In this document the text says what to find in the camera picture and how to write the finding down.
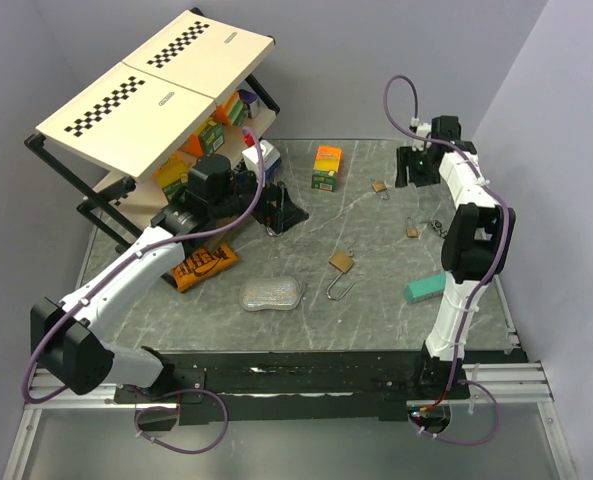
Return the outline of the orange green box on table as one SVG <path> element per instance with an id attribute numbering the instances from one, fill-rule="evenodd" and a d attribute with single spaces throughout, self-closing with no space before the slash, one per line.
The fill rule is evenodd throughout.
<path id="1" fill-rule="evenodd" d="M 320 146 L 317 150 L 312 177 L 313 189 L 334 192 L 337 189 L 343 151 L 332 146 Z"/>

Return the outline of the orange green box middle shelf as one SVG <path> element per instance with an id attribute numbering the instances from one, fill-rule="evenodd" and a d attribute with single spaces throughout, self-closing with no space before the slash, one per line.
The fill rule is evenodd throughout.
<path id="1" fill-rule="evenodd" d="M 215 153 L 224 144 L 223 124 L 208 117 L 180 146 L 179 150 L 194 157 L 201 157 Z"/>

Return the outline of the aluminium table frame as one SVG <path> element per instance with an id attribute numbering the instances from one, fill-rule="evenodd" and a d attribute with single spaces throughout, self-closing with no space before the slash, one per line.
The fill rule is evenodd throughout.
<path id="1" fill-rule="evenodd" d="M 474 405 L 485 400 L 497 406 L 535 403 L 541 410 L 546 410 L 552 405 L 553 395 L 543 366 L 529 361 L 522 350 L 515 349 L 506 353 L 498 350 L 470 351 L 464 355 L 460 367 L 465 373 L 462 382 L 469 389 L 469 398 L 465 400 L 438 398 L 433 403 L 408 403 L 406 421 L 412 422 L 423 435 L 435 436 L 435 426 L 446 423 L 443 412 L 453 404 Z M 115 393 L 123 386 L 131 386 L 142 395 L 161 395 L 164 398 L 170 396 L 168 391 L 153 394 L 134 385 L 114 381 L 105 382 L 87 394 L 77 395 L 65 388 L 62 382 L 31 356 L 29 370 L 23 382 L 25 412 L 5 469 L 5 477 L 19 479 L 23 476 L 35 437 L 34 426 L 38 422 L 41 411 L 47 408 L 127 406 L 137 413 L 149 409 L 167 410 L 175 414 L 179 420 L 180 414 L 176 407 L 153 403 L 116 403 Z"/>

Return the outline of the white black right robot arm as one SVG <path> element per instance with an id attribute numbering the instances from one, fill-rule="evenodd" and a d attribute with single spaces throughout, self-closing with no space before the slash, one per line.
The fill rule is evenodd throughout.
<path id="1" fill-rule="evenodd" d="M 397 186 L 447 185 L 455 213 L 441 250 L 445 287 L 434 326 L 425 340 L 414 390 L 435 398 L 450 389 L 465 354 L 467 332 L 478 302 L 504 268 L 515 211 L 491 191 L 477 150 L 461 139 L 456 116 L 410 122 L 412 143 L 397 152 Z"/>

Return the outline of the open padlock by shelf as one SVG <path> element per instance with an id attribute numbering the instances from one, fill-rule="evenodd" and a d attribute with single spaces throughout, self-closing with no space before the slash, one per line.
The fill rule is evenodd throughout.
<path id="1" fill-rule="evenodd" d="M 270 237 L 280 237 L 287 231 L 283 222 L 268 222 L 266 225 L 266 233 Z"/>

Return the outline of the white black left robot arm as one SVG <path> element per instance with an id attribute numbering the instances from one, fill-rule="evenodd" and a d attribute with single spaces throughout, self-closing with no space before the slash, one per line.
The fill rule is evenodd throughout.
<path id="1" fill-rule="evenodd" d="M 150 401 L 167 399 L 174 363 L 150 347 L 110 346 L 102 340 L 104 331 L 206 239 L 247 217 L 280 235 L 309 215 L 292 202 L 284 183 L 262 180 L 252 170 L 234 172 L 220 154 L 199 158 L 187 183 L 116 261 L 62 300 L 34 305 L 33 358 L 77 395 L 114 381 L 138 387 Z"/>

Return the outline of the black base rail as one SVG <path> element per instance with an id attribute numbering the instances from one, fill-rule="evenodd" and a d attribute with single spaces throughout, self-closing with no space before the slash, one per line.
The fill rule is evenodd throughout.
<path id="1" fill-rule="evenodd" d="M 407 405 L 465 400 L 462 367 L 413 350 L 167 351 L 169 397 L 117 389 L 118 404 L 162 404 L 182 425 L 231 421 L 376 418 L 406 421 Z"/>

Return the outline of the large open brass padlock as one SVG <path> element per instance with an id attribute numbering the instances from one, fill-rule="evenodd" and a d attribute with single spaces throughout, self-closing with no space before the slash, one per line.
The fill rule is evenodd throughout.
<path id="1" fill-rule="evenodd" d="M 328 263 L 337 271 L 337 275 L 326 287 L 326 296 L 331 301 L 340 301 L 351 291 L 355 283 L 350 283 L 338 296 L 335 296 L 332 290 L 337 282 L 354 266 L 354 251 L 351 248 L 338 250 L 329 258 Z"/>

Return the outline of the yellow green box lower shelf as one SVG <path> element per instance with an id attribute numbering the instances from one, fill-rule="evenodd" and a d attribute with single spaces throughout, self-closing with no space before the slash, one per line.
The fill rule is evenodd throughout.
<path id="1" fill-rule="evenodd" d="M 188 175 L 188 165 L 181 154 L 175 152 L 155 171 L 154 178 L 166 200 L 171 201 L 176 193 L 187 184 Z"/>

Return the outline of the small brass padlock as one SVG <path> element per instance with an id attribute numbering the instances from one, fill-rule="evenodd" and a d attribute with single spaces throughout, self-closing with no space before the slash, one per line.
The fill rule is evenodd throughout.
<path id="1" fill-rule="evenodd" d="M 420 236 L 416 220 L 408 216 L 405 220 L 406 236 L 410 239 L 417 239 Z"/>
<path id="2" fill-rule="evenodd" d="M 381 200 L 388 201 L 390 199 L 387 186 L 383 181 L 372 179 L 371 187 Z"/>

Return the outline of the teal rectangular box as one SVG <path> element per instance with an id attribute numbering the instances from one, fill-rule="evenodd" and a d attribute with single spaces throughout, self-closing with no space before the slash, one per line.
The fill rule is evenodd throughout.
<path id="1" fill-rule="evenodd" d="M 408 304 L 415 304 L 441 296 L 446 285 L 446 274 L 441 272 L 430 277 L 410 282 L 404 289 Z"/>

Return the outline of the orange snack bag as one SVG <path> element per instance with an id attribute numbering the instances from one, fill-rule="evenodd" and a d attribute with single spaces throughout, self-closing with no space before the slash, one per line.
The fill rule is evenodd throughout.
<path id="1" fill-rule="evenodd" d="M 200 248 L 171 270 L 176 290 L 184 293 L 237 262 L 238 256 L 227 244 L 222 244 L 213 253 Z"/>

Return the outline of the cream black two-tier shelf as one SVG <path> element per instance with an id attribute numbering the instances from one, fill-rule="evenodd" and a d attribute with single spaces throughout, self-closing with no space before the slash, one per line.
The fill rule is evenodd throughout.
<path id="1" fill-rule="evenodd" d="M 185 10 L 43 120 L 25 146 L 83 197 L 79 213 L 124 251 L 166 199 L 154 173 L 242 84 L 261 99 L 247 125 L 280 111 L 254 78 L 276 41 Z"/>

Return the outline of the small dark key bunch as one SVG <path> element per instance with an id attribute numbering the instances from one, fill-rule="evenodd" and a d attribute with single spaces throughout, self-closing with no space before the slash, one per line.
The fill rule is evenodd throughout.
<path id="1" fill-rule="evenodd" d="M 423 220 L 423 224 L 426 224 L 434 233 L 436 233 L 440 238 L 445 239 L 448 230 L 443 226 L 442 222 L 438 219 L 429 219 Z"/>

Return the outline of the purple white small box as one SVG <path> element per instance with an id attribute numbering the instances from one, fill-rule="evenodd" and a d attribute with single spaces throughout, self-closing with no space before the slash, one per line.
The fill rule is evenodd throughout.
<path id="1" fill-rule="evenodd" d="M 245 89 L 239 89 L 238 94 L 240 100 L 247 109 L 248 117 L 251 119 L 256 118 L 260 112 L 260 100 L 258 95 Z"/>

